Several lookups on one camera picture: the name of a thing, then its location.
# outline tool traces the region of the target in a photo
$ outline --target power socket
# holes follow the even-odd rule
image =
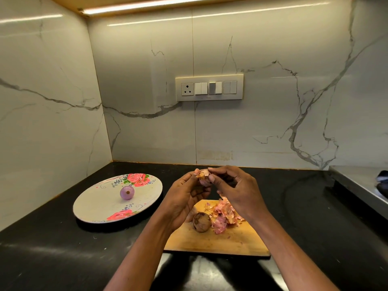
[[[194,83],[180,84],[182,88],[182,96],[194,95]]]

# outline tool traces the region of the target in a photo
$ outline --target forearm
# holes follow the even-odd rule
[[[257,217],[251,225],[274,257],[290,291],[338,291],[272,215]]]
[[[105,287],[105,291],[149,290],[170,234],[168,219],[156,211]]]

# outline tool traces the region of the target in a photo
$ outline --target left hand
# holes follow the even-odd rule
[[[193,171],[176,180],[168,190],[158,213],[171,222],[171,232],[185,221],[193,206],[209,196],[211,188],[202,187]]]

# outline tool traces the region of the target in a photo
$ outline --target pink rose print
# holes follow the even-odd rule
[[[106,218],[106,220],[121,220],[122,218],[126,218],[128,216],[132,215],[132,210],[121,210],[119,212],[116,212],[112,214],[110,217]]]
[[[147,185],[149,183],[149,178],[144,179],[143,181],[138,181],[134,184],[135,187],[142,187],[144,185]]]
[[[136,183],[138,181],[144,180],[145,174],[143,173],[133,173],[131,175],[128,175],[127,179],[131,183]]]

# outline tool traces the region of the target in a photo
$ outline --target right hand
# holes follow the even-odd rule
[[[257,216],[268,215],[263,197],[260,194],[256,179],[237,166],[208,168],[209,180],[217,187],[217,193],[228,198],[237,213],[251,222]],[[219,175],[229,175],[237,182],[235,188],[229,186]]]

